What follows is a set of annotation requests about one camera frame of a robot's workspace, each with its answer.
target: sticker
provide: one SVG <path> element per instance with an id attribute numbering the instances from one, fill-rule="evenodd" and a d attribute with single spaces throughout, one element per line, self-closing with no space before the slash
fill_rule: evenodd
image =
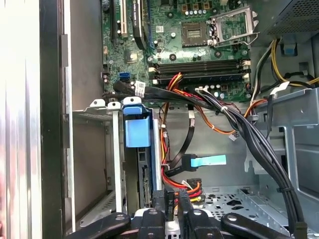
<path id="1" fill-rule="evenodd" d="M 146 83 L 142 81 L 135 81 L 135 95 L 144 97 Z"/>
<path id="2" fill-rule="evenodd" d="M 181 183 L 182 183 L 182 185 L 185 185 L 185 186 L 189 187 L 191 190 L 193 190 L 193 188 L 185 180 L 183 180 Z"/>
<path id="3" fill-rule="evenodd" d="M 278 87 L 271 91 L 270 95 L 275 95 L 279 91 L 284 91 L 288 87 L 289 83 L 289 81 L 281 83 Z"/>
<path id="4" fill-rule="evenodd" d="M 155 27 L 156 33 L 163 33 L 164 32 L 164 26 L 156 26 Z"/>

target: blue sata port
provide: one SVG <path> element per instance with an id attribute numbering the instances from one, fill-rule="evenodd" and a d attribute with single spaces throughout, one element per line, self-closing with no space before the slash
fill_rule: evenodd
<path id="1" fill-rule="evenodd" d="M 129 81 L 131 79 L 130 72 L 121 72 L 119 73 L 120 81 Z"/>

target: yellow wire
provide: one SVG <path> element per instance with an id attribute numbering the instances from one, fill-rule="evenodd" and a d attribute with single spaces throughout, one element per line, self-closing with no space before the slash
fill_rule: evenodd
<path id="1" fill-rule="evenodd" d="M 193 202 L 199 202 L 201 199 L 201 197 L 197 197 L 197 198 L 191 198 L 190 201 Z"/>
<path id="2" fill-rule="evenodd" d="M 193 203 L 193 202 L 199 202 L 201 199 L 201 197 L 197 197 L 197 198 L 191 198 L 190 199 L 190 202 Z M 174 207 L 174 212 L 177 210 L 178 208 L 178 204 Z"/>
<path id="3" fill-rule="evenodd" d="M 272 48 L 271 48 L 271 60 L 272 60 L 272 63 L 273 63 L 273 66 L 274 66 L 274 70 L 277 74 L 277 76 L 284 82 L 287 82 L 288 80 L 286 80 L 279 72 L 279 69 L 278 69 L 278 66 L 277 66 L 277 60 L 276 60 L 276 43 L 277 41 L 274 41 L 273 45 L 272 45 Z M 318 78 L 315 78 L 311 81 L 308 81 L 307 83 L 308 84 L 314 84 L 316 82 L 319 81 L 319 77 Z M 293 84 L 293 83 L 290 83 L 291 86 L 303 86 L 303 85 L 300 85 L 300 84 Z"/>

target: perforated metal panel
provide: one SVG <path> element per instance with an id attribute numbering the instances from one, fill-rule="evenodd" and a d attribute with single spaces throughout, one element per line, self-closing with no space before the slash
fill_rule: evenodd
<path id="1" fill-rule="evenodd" d="M 297 0 L 282 13 L 268 34 L 316 32 L 319 30 L 319 0 Z"/>

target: pcie slot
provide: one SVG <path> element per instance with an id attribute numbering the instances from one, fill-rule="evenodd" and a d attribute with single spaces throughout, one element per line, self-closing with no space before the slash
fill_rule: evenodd
<path id="1" fill-rule="evenodd" d="M 128 36 L 127 27 L 127 15 L 126 15 L 126 0 L 120 0 L 120 11 L 121 11 L 121 35 L 123 37 Z"/>
<path id="2" fill-rule="evenodd" d="M 116 45 L 116 43 L 117 43 L 117 26 L 116 26 L 115 0 L 110 0 L 110 23 L 111 23 L 111 41 L 114 45 Z"/>

